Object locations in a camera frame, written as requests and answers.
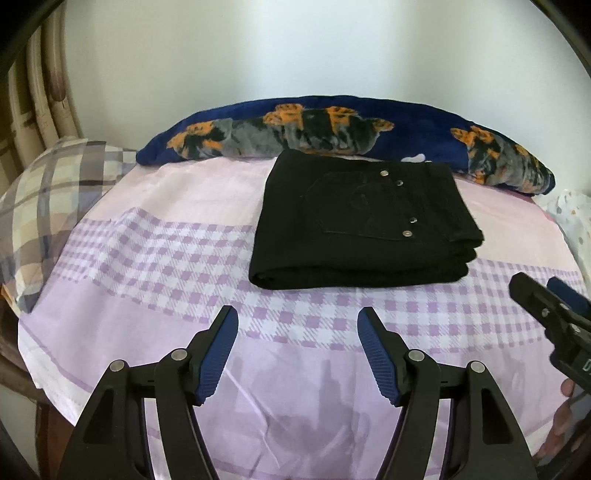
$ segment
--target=beige bed frame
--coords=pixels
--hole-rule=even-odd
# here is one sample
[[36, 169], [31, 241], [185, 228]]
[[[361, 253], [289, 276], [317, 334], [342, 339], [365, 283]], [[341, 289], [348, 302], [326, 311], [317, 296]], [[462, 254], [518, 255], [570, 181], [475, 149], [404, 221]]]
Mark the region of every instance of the beige bed frame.
[[[0, 79], [0, 197], [46, 148], [62, 137], [80, 136], [70, 109], [62, 62], [63, 15], [62, 5], [31, 36], [7, 77]], [[2, 296], [0, 384], [47, 402], [43, 391], [35, 388], [18, 352], [18, 319]]]

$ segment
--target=plaid pillow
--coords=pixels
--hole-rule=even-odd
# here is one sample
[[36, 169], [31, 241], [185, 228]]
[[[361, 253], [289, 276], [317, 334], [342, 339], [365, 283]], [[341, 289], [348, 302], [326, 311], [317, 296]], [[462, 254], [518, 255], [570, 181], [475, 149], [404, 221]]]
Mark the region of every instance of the plaid pillow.
[[70, 232], [135, 165], [135, 151], [63, 139], [42, 153], [0, 198], [0, 284], [29, 313]]

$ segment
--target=metal screw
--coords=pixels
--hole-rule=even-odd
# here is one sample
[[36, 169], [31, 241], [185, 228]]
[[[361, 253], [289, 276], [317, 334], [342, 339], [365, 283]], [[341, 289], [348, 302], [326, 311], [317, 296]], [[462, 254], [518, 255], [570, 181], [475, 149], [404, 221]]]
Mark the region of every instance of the metal screw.
[[184, 348], [177, 348], [170, 356], [176, 361], [185, 360], [187, 358], [187, 351]]
[[109, 368], [111, 369], [112, 372], [118, 372], [120, 370], [123, 370], [124, 366], [125, 366], [125, 362], [123, 360], [114, 360], [109, 365]]
[[481, 362], [472, 362], [470, 364], [470, 368], [474, 370], [477, 374], [481, 374], [486, 370], [486, 367]]
[[425, 354], [420, 350], [410, 350], [408, 357], [414, 362], [422, 362], [425, 360]]

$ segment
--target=bed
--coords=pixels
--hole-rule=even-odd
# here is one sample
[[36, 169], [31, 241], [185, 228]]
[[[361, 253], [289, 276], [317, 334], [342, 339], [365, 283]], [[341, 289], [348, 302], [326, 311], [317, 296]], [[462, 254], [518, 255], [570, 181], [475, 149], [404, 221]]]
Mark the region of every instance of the bed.
[[[84, 142], [61, 141], [50, 154], [69, 148], [84, 158], [98, 148]], [[577, 264], [582, 256], [565, 242], [555, 208], [457, 175], [486, 239], [461, 281], [270, 292], [248, 282], [248, 262], [274, 158], [150, 167], [135, 165], [131, 150], [97, 151], [121, 163], [112, 179], [101, 178], [108, 189], [68, 227], [34, 308], [8, 295], [20, 314], [24, 362], [71, 423], [112, 360], [157, 361], [231, 304], [239, 335], [216, 395], [197, 410], [220, 477], [374, 478], [398, 412], [380, 396], [356, 334], [357, 312], [372, 306], [409, 347], [443, 363], [484, 362], [532, 453], [544, 443], [564, 376], [547, 360], [543, 328], [512, 302], [507, 285], [525, 271], [586, 293], [588, 266]], [[429, 479], [439, 477], [448, 409], [444, 402]], [[152, 403], [147, 411], [155, 473], [168, 478]]]

